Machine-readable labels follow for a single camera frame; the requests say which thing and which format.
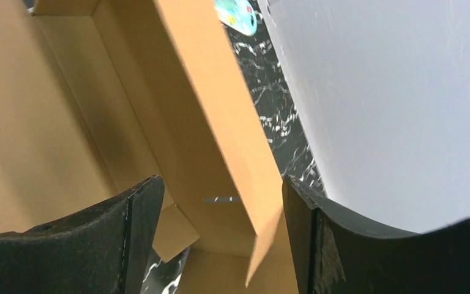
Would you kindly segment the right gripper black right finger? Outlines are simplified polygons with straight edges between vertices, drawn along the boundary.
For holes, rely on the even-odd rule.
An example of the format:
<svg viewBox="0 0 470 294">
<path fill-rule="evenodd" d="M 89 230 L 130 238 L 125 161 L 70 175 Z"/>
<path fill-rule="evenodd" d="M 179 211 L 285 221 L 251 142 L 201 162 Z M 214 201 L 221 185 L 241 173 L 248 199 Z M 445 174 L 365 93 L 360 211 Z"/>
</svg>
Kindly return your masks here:
<svg viewBox="0 0 470 294">
<path fill-rule="evenodd" d="M 470 218 L 428 233 L 369 219 L 283 180 L 300 293 L 470 293 Z"/>
</svg>

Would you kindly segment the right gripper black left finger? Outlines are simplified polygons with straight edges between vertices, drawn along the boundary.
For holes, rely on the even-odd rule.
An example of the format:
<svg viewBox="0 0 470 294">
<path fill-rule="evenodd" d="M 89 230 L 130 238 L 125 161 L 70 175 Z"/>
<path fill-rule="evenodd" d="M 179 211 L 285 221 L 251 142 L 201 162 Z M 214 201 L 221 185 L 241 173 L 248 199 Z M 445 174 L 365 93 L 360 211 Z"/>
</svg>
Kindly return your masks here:
<svg viewBox="0 0 470 294">
<path fill-rule="evenodd" d="M 139 293 L 165 185 L 151 176 L 23 233 L 0 233 L 0 293 Z"/>
</svg>

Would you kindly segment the teal white packaged item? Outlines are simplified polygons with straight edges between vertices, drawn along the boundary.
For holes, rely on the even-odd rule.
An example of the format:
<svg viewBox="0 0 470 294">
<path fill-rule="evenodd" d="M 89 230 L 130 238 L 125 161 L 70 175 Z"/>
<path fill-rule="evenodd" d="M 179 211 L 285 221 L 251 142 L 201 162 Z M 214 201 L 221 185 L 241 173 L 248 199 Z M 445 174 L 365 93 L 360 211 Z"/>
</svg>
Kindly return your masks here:
<svg viewBox="0 0 470 294">
<path fill-rule="evenodd" d="M 245 36 L 256 33 L 258 20 L 255 9 L 247 0 L 215 0 L 214 5 L 224 25 Z"/>
</svg>

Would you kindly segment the brown cardboard box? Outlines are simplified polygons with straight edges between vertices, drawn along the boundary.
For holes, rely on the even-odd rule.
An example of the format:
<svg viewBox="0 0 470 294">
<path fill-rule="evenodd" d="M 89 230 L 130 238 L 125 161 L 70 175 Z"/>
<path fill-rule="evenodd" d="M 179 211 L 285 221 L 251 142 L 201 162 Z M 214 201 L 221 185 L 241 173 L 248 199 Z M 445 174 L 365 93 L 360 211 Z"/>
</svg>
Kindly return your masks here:
<svg viewBox="0 0 470 294">
<path fill-rule="evenodd" d="M 212 1 L 0 1 L 0 233 L 151 176 L 179 293 L 297 293 L 282 177 Z"/>
</svg>

